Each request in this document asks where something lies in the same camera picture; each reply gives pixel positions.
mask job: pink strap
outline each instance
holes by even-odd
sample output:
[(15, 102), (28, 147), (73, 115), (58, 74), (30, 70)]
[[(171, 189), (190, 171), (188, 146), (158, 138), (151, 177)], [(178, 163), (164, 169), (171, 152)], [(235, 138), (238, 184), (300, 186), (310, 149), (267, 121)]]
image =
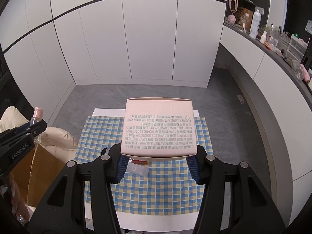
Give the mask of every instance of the pink strap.
[(231, 8), (231, 3), (232, 3), (232, 0), (229, 0), (229, 7), (230, 7), (230, 11), (232, 12), (232, 15), (237, 11), (237, 8), (238, 8), (238, 0), (234, 0), (234, 4), (235, 4), (235, 9), (232, 10)]

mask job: ribbed blue pad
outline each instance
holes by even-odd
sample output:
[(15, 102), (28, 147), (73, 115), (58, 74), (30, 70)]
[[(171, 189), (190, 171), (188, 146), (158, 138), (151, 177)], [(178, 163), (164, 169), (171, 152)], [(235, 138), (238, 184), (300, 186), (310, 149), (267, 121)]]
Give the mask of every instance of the ribbed blue pad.
[(126, 157), (124, 155), (121, 155), (121, 157), (118, 160), (118, 166), (117, 166), (117, 174), (116, 174), (116, 178), (118, 180), (118, 183), (120, 182), (120, 180), (122, 178), (124, 178), (124, 174), (126, 172), (127, 166), (129, 163), (129, 157)]
[(190, 170), (192, 179), (198, 184), (199, 182), (199, 164), (195, 156), (187, 157), (186, 162), (188, 163), (188, 169)]

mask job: metal pivot bolt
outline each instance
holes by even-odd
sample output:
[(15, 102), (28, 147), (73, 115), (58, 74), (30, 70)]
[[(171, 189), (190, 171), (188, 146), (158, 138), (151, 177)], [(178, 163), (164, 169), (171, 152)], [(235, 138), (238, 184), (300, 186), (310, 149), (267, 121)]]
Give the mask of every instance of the metal pivot bolt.
[(216, 157), (215, 157), (214, 155), (207, 155), (207, 156), (206, 156), (206, 159), (207, 159), (208, 161), (213, 161), (213, 160), (216, 159)]
[(109, 154), (104, 154), (104, 155), (101, 156), (101, 159), (104, 160), (104, 161), (108, 160), (109, 158), (110, 158)]
[(246, 162), (241, 162), (241, 167), (247, 168), (249, 165)]
[(71, 160), (71, 161), (68, 161), (66, 165), (67, 167), (73, 167), (75, 164), (76, 164), (75, 161)]

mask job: bottle with pink cap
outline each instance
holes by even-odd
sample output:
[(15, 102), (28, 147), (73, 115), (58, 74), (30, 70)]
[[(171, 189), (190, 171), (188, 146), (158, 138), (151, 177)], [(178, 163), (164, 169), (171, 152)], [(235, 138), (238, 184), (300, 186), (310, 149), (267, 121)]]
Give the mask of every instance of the bottle with pink cap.
[[(41, 121), (43, 117), (43, 110), (39, 107), (35, 108), (34, 116), (30, 119), (30, 125), (36, 124)], [(34, 141), (37, 143), (41, 143), (41, 134), (34, 138)]]

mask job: glass cup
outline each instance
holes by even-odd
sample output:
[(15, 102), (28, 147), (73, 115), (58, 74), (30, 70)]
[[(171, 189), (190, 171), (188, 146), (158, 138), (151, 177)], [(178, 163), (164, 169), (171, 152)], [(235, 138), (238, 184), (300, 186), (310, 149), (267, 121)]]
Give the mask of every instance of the glass cup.
[(300, 62), (298, 62), (297, 60), (292, 60), (291, 61), (291, 69), (294, 71), (295, 77), (299, 81), (302, 81), (304, 76), (305, 76), (305, 73), (304, 73), (302, 67), (300, 66)]

